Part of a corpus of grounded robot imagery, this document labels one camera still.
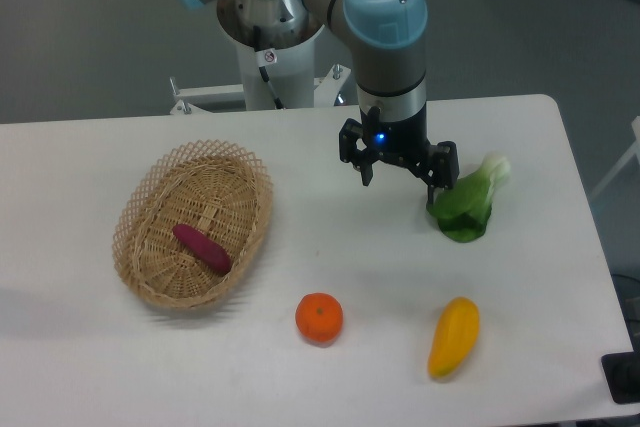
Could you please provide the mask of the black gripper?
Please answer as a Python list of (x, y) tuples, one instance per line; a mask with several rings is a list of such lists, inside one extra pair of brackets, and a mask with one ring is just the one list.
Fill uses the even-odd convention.
[[(409, 168), (427, 185), (427, 201), (433, 202), (437, 189), (452, 189), (459, 177), (457, 145), (453, 141), (431, 144), (426, 134), (426, 105), (410, 117), (383, 121), (382, 110), (371, 107), (360, 112), (362, 125), (347, 119), (339, 132), (339, 157), (360, 173), (369, 186), (377, 161)], [(362, 140), (365, 148), (360, 149)]]

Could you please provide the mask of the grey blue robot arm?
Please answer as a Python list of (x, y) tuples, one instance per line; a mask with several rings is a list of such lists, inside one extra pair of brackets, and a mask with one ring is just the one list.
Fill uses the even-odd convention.
[(313, 99), (313, 43), (331, 32), (349, 50), (360, 109), (339, 134), (340, 159), (364, 183), (373, 165), (404, 168), (429, 190), (452, 188), (456, 146), (426, 133), (426, 0), (182, 0), (214, 4), (238, 49), (250, 110), (307, 107)]

